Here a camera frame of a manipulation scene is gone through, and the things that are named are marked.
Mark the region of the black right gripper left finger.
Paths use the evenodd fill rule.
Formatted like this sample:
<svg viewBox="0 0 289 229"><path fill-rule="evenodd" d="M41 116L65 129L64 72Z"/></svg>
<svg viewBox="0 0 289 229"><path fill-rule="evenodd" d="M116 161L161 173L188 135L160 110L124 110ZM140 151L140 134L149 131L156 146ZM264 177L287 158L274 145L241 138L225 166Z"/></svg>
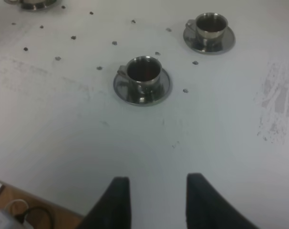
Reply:
<svg viewBox="0 0 289 229"><path fill-rule="evenodd" d="M115 177L77 228L129 229L130 227L130 180L128 177Z"/></svg>

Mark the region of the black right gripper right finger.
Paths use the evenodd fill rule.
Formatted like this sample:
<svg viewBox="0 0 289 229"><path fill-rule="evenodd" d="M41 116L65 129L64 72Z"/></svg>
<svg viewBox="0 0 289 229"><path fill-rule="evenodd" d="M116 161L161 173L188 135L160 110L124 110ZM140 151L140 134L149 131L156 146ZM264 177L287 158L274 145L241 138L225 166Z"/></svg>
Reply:
<svg viewBox="0 0 289 229"><path fill-rule="evenodd" d="M231 206L200 173L187 175L186 226L188 229L256 229Z"/></svg>

